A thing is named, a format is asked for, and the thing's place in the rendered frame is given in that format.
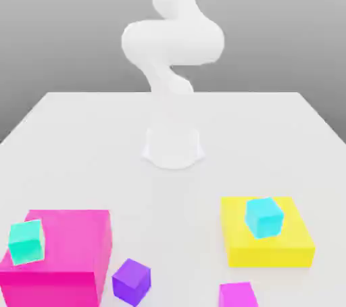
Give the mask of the small cyan cube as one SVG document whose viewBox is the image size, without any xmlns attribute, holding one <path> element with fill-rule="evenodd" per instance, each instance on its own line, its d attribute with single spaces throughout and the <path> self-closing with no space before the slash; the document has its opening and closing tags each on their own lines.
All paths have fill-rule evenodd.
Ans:
<svg viewBox="0 0 346 307">
<path fill-rule="evenodd" d="M 245 224 L 256 239 L 281 234 L 284 212 L 272 197 L 257 198 L 245 203 Z"/>
</svg>

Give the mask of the small purple cube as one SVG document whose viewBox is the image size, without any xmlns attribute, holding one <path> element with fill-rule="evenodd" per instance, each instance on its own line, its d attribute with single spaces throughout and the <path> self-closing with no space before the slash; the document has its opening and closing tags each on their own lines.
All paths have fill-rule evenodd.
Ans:
<svg viewBox="0 0 346 307">
<path fill-rule="evenodd" d="M 151 288 L 151 269 L 128 258 L 112 276 L 114 295 L 137 307 Z"/>
</svg>

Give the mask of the small magenta cube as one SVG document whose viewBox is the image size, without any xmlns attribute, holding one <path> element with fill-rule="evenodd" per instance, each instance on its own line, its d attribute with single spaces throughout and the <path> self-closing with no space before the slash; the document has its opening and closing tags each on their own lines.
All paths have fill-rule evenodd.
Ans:
<svg viewBox="0 0 346 307">
<path fill-rule="evenodd" d="M 259 307 L 259 305 L 250 282 L 238 282 L 220 285 L 218 307 Z"/>
</svg>

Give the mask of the small teal cube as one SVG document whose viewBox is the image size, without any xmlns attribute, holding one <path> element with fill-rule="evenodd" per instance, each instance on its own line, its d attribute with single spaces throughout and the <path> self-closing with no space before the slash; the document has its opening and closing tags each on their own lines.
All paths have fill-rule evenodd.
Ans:
<svg viewBox="0 0 346 307">
<path fill-rule="evenodd" d="M 45 259 L 45 233 L 41 219 L 13 224 L 8 248 L 14 266 Z"/>
</svg>

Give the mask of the large pink box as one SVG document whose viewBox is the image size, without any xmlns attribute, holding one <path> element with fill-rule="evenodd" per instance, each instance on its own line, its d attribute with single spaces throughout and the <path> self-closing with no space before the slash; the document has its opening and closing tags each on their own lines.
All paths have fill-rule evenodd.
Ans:
<svg viewBox="0 0 346 307">
<path fill-rule="evenodd" d="M 45 259 L 15 266 L 0 260 L 5 307 L 99 307 L 112 252 L 108 210 L 30 210 L 40 219 Z"/>
</svg>

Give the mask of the large yellow box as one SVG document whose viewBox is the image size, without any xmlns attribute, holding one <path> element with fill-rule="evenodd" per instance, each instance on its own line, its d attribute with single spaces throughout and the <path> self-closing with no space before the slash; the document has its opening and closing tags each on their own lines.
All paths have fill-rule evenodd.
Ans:
<svg viewBox="0 0 346 307">
<path fill-rule="evenodd" d="M 294 267 L 312 265 L 315 244 L 292 197 L 275 197 L 284 213 L 281 234 L 256 239 L 245 223 L 245 207 L 251 197 L 222 197 L 221 227 L 228 265 L 232 268 Z"/>
</svg>

